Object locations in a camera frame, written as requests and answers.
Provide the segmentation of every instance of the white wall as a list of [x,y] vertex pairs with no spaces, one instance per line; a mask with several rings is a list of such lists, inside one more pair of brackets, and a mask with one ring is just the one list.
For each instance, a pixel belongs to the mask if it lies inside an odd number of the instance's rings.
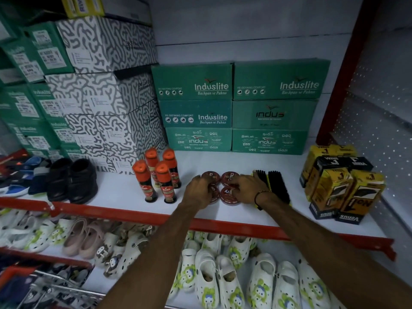
[[148,0],[160,63],[326,58],[316,137],[362,0]]

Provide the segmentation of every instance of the black shoe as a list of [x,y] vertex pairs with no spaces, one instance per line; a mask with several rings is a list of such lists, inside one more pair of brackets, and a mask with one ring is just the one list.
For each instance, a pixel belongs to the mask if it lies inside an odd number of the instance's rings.
[[84,204],[97,194],[96,169],[88,159],[78,159],[70,167],[69,193],[71,203]]
[[64,201],[68,198],[69,168],[72,161],[60,158],[50,166],[46,176],[47,198],[49,201]]

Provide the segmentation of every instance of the forearm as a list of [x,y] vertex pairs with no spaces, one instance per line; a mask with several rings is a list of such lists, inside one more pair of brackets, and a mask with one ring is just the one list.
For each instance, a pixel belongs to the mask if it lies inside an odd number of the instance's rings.
[[179,204],[98,309],[163,309],[172,287],[190,221],[197,213]]
[[412,289],[363,251],[281,203],[272,193],[262,193],[260,199],[257,203],[348,308],[404,308],[412,303]]

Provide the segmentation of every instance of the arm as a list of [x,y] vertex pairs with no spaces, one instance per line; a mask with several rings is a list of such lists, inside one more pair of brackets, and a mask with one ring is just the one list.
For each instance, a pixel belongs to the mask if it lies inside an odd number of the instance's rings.
[[182,202],[109,291],[98,309],[163,309],[176,275],[183,243],[196,213],[209,204],[212,178],[194,177]]
[[[234,196],[253,204],[267,191],[257,177],[241,175]],[[412,303],[412,288],[314,221],[282,203],[272,192],[262,192],[256,203],[265,210],[300,249],[313,270],[348,308],[405,308]]]

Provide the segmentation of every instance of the shoe polish bottle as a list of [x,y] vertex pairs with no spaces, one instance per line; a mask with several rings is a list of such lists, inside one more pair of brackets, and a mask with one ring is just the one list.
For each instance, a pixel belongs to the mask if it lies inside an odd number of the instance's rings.
[[147,165],[149,166],[150,174],[152,175],[154,186],[160,187],[159,180],[157,180],[156,176],[156,165],[159,163],[159,159],[157,158],[157,150],[155,147],[148,149],[145,153]]
[[169,172],[169,167],[164,161],[157,164],[156,175],[164,195],[164,202],[170,204],[176,202],[177,197],[175,189],[173,188],[172,177]]
[[138,160],[132,166],[137,181],[145,194],[145,201],[153,203],[157,200],[157,193],[152,186],[152,179],[150,178],[150,171],[147,168],[146,162],[143,159]]
[[166,162],[167,166],[169,167],[170,176],[172,177],[173,187],[178,189],[182,186],[182,182],[179,178],[178,173],[178,162],[175,157],[175,151],[171,148],[168,148],[163,153],[163,160]]

